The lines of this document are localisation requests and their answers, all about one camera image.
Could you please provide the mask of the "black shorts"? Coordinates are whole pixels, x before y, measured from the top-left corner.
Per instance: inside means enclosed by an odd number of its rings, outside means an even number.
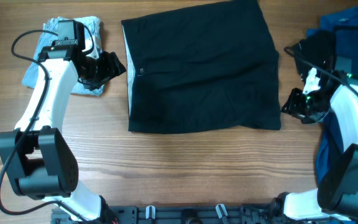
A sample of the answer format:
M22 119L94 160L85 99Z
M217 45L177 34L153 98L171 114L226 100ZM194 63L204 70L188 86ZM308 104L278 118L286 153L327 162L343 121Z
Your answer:
M224 1L122 22L133 79L129 130L278 130L278 60L257 1Z

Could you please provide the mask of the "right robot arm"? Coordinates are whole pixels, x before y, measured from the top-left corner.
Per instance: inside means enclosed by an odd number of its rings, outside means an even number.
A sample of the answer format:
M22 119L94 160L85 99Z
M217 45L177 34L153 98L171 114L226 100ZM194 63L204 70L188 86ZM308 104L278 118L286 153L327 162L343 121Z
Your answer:
M286 194L284 216L294 222L347 220L358 223L358 79L343 70L327 71L294 57L310 68L303 89L294 88L282 112L304 124L317 123L328 113L338 120L342 154L317 189Z

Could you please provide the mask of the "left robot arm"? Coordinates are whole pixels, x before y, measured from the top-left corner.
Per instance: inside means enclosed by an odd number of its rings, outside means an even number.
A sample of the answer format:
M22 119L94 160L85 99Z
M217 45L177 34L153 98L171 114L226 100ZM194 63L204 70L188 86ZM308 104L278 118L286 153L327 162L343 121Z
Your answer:
M76 84L89 90L103 86L125 72L114 52L86 47L90 30L74 20L57 25L55 40L44 47L34 63L37 83L22 118L12 131L0 133L1 187L8 178L14 193L55 205L78 223L118 223L105 199L79 180L78 163L61 129L71 91Z

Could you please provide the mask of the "blue garment pile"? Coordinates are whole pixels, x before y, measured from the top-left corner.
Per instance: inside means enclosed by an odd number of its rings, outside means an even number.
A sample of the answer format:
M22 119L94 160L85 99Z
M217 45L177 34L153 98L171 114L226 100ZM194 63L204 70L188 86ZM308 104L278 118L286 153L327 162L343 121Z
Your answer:
M358 7L322 16L319 28L307 30L306 38L317 30L330 31L335 35L335 56L348 59L344 70L358 77ZM323 120L323 136L315 164L318 182L334 167L342 153L339 121L335 114L329 113Z

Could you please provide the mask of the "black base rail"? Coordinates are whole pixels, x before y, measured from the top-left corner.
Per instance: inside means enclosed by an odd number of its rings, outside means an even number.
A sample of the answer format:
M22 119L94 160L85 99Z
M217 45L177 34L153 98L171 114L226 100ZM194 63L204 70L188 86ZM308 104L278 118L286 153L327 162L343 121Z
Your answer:
M269 224L269 223L318 223L314 219L294 220L270 212L267 204L243 204L239 206L195 206L195 207L136 207L112 206L111 223L121 224Z

